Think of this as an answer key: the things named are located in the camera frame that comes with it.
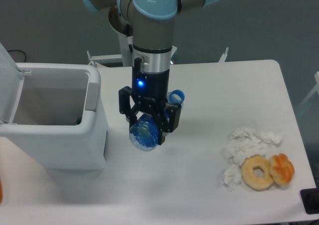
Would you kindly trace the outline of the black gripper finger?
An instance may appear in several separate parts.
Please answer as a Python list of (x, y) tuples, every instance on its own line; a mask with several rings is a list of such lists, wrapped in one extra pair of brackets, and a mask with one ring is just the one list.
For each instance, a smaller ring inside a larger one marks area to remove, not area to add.
[(166, 103), (165, 108), (159, 113), (158, 128), (159, 140), (158, 144), (162, 145), (165, 141), (166, 134), (172, 133), (179, 125), (181, 115), (181, 105), (178, 103)]
[[(124, 114), (130, 122), (136, 122), (136, 115), (139, 111), (140, 105), (139, 103), (135, 103), (134, 106), (131, 107), (130, 98), (132, 95), (132, 91), (132, 88), (128, 86), (125, 86), (124, 88), (119, 90), (119, 112), (121, 114)], [(136, 97), (133, 97), (133, 101), (139, 102), (139, 100), (136, 100)]]

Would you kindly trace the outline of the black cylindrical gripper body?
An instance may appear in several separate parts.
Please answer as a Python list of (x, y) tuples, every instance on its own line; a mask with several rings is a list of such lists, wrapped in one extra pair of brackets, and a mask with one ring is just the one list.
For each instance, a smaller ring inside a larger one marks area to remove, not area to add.
[(165, 107), (166, 94), (168, 90), (169, 70), (162, 73), (137, 73), (132, 71), (132, 93), (133, 101), (139, 105), (140, 111), (156, 113)]

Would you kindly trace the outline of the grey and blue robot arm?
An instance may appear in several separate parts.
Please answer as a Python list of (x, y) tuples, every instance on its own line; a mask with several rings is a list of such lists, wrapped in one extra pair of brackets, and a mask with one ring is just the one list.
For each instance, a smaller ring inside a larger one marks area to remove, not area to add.
[(174, 21), (178, 14), (219, 0), (82, 0), (87, 9), (109, 9), (109, 22), (127, 37), (122, 61), (132, 68), (132, 84), (119, 91), (119, 111), (129, 137), (142, 151), (153, 150), (179, 124), (184, 101), (168, 91)]

